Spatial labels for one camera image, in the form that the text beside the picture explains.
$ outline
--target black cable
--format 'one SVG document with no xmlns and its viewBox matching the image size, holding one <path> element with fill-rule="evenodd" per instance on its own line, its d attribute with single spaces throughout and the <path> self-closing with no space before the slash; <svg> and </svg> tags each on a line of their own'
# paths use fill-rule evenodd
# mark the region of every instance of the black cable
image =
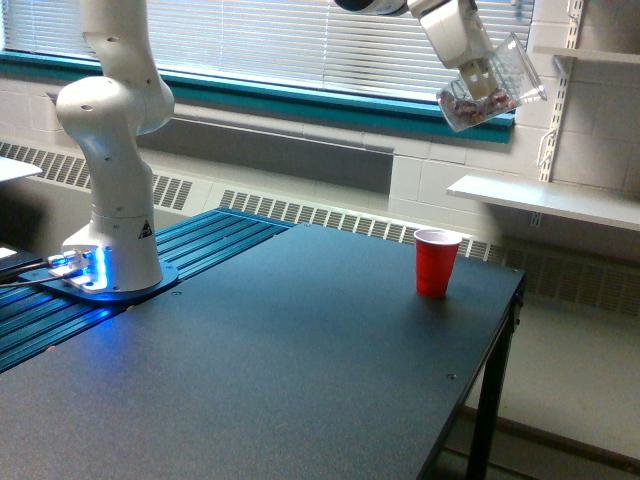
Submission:
<svg viewBox="0 0 640 480">
<path fill-rule="evenodd" d="M 2 272 L 2 274 L 0 274 L 0 282 L 6 280 L 7 278 L 13 278 L 16 275 L 20 275 L 21 273 L 30 272 L 31 270 L 37 270 L 38 268 L 46 268 L 48 266 L 49 262 L 36 262 L 29 265 L 12 268 L 11 270 L 7 270 L 6 272 Z"/>
<path fill-rule="evenodd" d="M 15 283 L 1 283 L 0 288 L 17 288 L 17 287 L 25 287 L 27 285 L 39 285 L 41 283 L 53 282 L 55 280 L 64 280 L 65 278 L 77 277 L 78 273 L 68 273 L 67 275 L 62 275 L 60 277 L 51 277 L 51 278 L 42 278 L 40 280 L 29 280 L 27 282 L 15 282 Z"/>
</svg>

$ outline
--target teal window frame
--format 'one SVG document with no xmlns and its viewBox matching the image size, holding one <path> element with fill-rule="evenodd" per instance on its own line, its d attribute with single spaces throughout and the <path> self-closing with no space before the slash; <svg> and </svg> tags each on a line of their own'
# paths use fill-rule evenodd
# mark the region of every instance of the teal window frame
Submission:
<svg viewBox="0 0 640 480">
<path fill-rule="evenodd" d="M 21 77 L 75 81 L 101 74 L 97 61 L 14 51 L 0 52 L 0 72 Z M 435 103 L 414 102 L 287 87 L 160 70 L 176 99 L 282 115 L 300 121 L 375 131 L 388 135 L 435 135 L 509 143 L 515 115 L 499 115 L 456 133 Z"/>
</svg>

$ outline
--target red plastic cup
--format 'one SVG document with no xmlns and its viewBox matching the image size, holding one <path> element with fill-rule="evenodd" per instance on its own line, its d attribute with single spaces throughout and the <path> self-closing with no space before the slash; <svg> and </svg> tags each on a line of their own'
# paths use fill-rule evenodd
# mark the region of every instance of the red plastic cup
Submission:
<svg viewBox="0 0 640 480">
<path fill-rule="evenodd" d="M 444 298 L 462 236 L 444 230 L 425 229 L 416 239 L 416 290 L 418 295 Z"/>
</svg>

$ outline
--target blue led light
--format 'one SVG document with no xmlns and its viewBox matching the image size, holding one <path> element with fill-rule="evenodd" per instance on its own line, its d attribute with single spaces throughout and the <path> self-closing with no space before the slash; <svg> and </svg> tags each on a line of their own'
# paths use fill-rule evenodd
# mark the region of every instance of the blue led light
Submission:
<svg viewBox="0 0 640 480">
<path fill-rule="evenodd" d="M 94 272 L 96 274 L 96 280 L 93 282 L 93 287 L 95 289 L 103 289 L 107 288 L 109 284 L 108 280 L 108 260 L 107 255 L 104 252 L 102 247 L 98 247 L 95 250 L 94 254 L 95 264 L 94 264 Z"/>
<path fill-rule="evenodd" d="M 66 265 L 67 263 L 69 263 L 69 260 L 67 258 L 57 258 L 51 262 L 51 268 L 58 268 Z"/>
</svg>

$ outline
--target white wall shelf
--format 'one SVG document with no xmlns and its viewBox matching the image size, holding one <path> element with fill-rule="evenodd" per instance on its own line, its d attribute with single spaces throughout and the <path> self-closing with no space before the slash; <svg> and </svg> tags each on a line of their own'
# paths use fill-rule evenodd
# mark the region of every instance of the white wall shelf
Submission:
<svg viewBox="0 0 640 480">
<path fill-rule="evenodd" d="M 599 50 L 582 50 L 579 48 L 534 47 L 534 53 L 556 55 L 558 57 L 576 58 L 589 62 L 621 63 L 640 65 L 640 55 L 632 53 L 604 52 Z"/>
<path fill-rule="evenodd" d="M 42 173 L 35 165 L 0 157 L 0 182 Z"/>
<path fill-rule="evenodd" d="M 588 187 L 502 175 L 466 175 L 449 195 L 494 205 L 640 231 L 640 199 Z"/>
</svg>

